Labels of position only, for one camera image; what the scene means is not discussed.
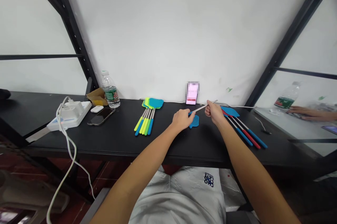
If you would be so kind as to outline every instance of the hand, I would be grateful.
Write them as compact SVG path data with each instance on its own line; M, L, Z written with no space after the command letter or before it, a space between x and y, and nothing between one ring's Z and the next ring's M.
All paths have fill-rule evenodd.
M291 109L288 110L287 113L298 113L298 114L309 115L308 117L306 117L306 116L301 117L303 120L306 120L306 121L334 121L334 120L337 120L337 113L336 112L320 111L320 110L314 110L314 109L298 107L298 106L291 106Z
M190 112L189 109L184 110L180 109L178 112L174 114L171 126L178 132L181 132L183 129L191 125L191 123L193 122L196 113L193 112L189 116L189 112Z
M226 123L226 119L224 114L222 113L222 109L219 105L212 103L211 101L207 100L207 107L205 109L205 114L208 117L212 118L212 122L216 126L220 126L223 123Z

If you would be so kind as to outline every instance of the green label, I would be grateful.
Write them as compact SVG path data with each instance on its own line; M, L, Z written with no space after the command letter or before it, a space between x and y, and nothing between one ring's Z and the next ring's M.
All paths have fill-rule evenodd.
M294 100L284 98L284 97L279 97L277 101L274 103L275 106L281 107L281 108L290 108L290 106L294 103Z
M105 92L105 97L107 100L117 100L118 99L117 89Z

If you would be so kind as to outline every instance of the water bottle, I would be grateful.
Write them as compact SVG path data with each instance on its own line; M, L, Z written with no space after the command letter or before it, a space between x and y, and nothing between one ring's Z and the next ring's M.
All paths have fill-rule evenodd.
M278 109L271 109L270 112L274 115L280 115L282 112L288 110L291 105L298 98L299 87L301 82L294 81L291 86L285 89L280 97L277 98L274 105L279 107Z
M108 71L102 71L102 89L105 92L106 100L109 107L117 108L120 106L120 101L117 93L117 88Z

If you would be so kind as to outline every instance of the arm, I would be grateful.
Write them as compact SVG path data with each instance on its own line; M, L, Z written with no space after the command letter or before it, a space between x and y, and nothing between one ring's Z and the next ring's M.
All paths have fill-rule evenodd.
M261 222L300 224L266 169L225 119L221 107L207 103L205 114L218 127L235 173Z
M189 117L189 112L189 109L176 112L172 124L139 154L111 188L91 224L129 222L136 201L163 162L174 138L192 123L195 113Z

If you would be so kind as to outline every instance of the cardboard box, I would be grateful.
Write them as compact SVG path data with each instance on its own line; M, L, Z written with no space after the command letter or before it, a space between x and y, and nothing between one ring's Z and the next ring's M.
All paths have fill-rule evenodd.
M94 106L107 106L108 102L105 98L105 93L102 88L98 88L95 91L87 94L88 99Z

